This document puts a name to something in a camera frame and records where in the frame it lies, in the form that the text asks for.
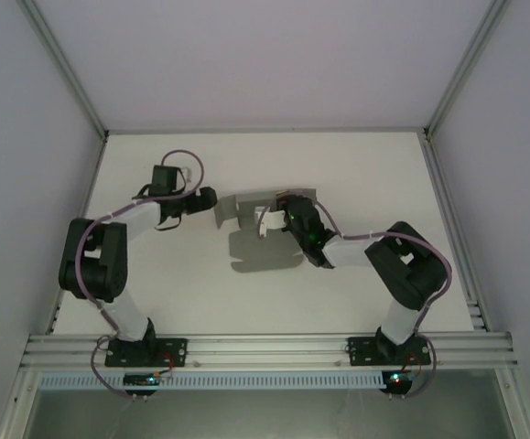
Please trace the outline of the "grey cloth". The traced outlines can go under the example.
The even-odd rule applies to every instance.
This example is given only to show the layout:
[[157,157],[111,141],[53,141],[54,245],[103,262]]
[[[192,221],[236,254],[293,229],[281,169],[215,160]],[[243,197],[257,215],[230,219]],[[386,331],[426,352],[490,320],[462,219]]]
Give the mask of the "grey cloth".
[[263,239],[257,237],[256,208],[263,208],[283,189],[250,191],[221,197],[214,208],[219,229],[235,223],[237,231],[228,235],[231,266],[237,273],[259,273],[297,268],[305,261],[294,238],[281,230],[270,230]]

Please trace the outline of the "right circuit board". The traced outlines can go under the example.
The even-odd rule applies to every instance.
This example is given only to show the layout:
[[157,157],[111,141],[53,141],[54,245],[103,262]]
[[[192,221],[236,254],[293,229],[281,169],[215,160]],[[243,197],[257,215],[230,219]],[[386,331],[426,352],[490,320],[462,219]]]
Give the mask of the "right circuit board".
[[418,381],[421,373],[404,371],[384,371],[382,373],[384,391],[391,393],[408,393]]

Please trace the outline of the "circuit board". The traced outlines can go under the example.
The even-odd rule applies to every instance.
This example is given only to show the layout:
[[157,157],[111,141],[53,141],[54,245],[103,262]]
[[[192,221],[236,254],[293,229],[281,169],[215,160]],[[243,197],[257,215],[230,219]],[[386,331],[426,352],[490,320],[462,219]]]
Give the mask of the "circuit board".
[[384,391],[391,393],[408,393],[418,381],[421,373],[404,371],[384,371],[382,373]]
[[157,389],[172,379],[170,374],[162,372],[127,373],[123,377],[123,387],[128,390],[141,388],[143,390]]

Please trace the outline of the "left circuit board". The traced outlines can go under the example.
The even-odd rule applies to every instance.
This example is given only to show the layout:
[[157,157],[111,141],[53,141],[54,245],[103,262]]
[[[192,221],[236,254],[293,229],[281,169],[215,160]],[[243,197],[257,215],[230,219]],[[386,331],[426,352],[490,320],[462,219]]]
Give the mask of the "left circuit board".
[[143,390],[157,389],[172,379],[170,374],[162,372],[127,373],[123,377],[123,387],[128,390],[141,388]]

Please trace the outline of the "aluminium table side rail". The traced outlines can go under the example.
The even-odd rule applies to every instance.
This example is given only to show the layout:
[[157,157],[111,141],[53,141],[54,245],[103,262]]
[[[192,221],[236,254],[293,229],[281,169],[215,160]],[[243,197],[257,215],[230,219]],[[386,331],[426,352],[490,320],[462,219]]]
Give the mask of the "aluminium table side rail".
[[76,216],[68,223],[57,274],[58,290],[54,294],[51,310],[46,320],[45,335],[52,335],[54,332],[66,287],[70,288],[70,295],[72,295],[74,287],[79,287],[76,281],[76,274],[73,271],[75,270],[76,261],[80,259],[78,248],[80,241],[83,241],[82,235],[86,231],[88,224],[92,222],[91,219],[86,219],[86,214],[91,204],[92,194],[99,176],[109,137],[109,131],[104,131],[103,138],[94,156],[93,170],[87,179],[85,195]]
[[456,276],[460,281],[470,311],[478,311],[477,315],[472,316],[472,319],[475,320],[474,328],[490,332],[490,322],[486,316],[485,303],[481,297],[481,283],[474,271],[474,265],[453,204],[449,185],[438,158],[438,151],[426,130],[420,135],[420,143],[448,236],[452,258],[456,266]]

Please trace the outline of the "aluminium mounting rail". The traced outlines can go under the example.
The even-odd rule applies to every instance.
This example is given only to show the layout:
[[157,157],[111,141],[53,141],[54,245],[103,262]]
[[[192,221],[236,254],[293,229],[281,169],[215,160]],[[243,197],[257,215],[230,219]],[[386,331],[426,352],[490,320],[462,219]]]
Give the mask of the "aluminium mounting rail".
[[[515,368],[518,357],[507,333],[439,332],[427,336],[438,369]],[[21,369],[77,371],[90,367],[97,336],[32,336]],[[185,371],[379,370],[367,356],[353,354],[343,334],[277,336],[189,336]]]

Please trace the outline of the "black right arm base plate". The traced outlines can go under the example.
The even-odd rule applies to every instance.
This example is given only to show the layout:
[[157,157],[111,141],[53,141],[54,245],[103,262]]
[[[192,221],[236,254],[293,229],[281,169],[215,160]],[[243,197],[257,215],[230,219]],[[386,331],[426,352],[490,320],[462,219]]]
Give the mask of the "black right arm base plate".
[[352,366],[426,366],[432,363],[425,339],[411,337],[403,345],[377,337],[349,337],[346,351]]

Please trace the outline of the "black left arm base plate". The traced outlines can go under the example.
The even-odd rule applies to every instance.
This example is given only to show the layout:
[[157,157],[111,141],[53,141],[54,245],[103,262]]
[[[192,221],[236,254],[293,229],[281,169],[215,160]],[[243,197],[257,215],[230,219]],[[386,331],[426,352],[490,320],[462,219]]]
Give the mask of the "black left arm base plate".
[[108,368],[182,368],[186,364],[186,338],[156,338],[127,342],[109,342],[104,365]]

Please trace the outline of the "aluminium frame post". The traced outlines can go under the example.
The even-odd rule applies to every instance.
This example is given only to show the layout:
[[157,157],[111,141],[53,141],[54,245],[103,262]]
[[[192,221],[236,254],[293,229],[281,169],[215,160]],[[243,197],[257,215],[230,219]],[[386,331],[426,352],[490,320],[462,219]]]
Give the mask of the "aluminium frame post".
[[0,439],[23,439],[41,382],[41,373],[25,369],[15,377],[0,422]]
[[96,112],[92,101],[87,95],[86,90],[83,88],[37,1],[16,0],[16,4],[33,29],[42,47],[47,52],[49,59],[56,68],[58,74],[68,86],[70,94],[80,107],[81,112],[97,135],[105,140],[108,136],[107,129],[105,128],[99,114]]
[[514,439],[530,439],[530,398],[519,369],[495,371]]
[[434,112],[424,127],[424,134],[428,141],[432,141],[436,137],[438,131],[446,121],[453,105],[459,98],[460,93],[512,2],[513,0],[490,0]]

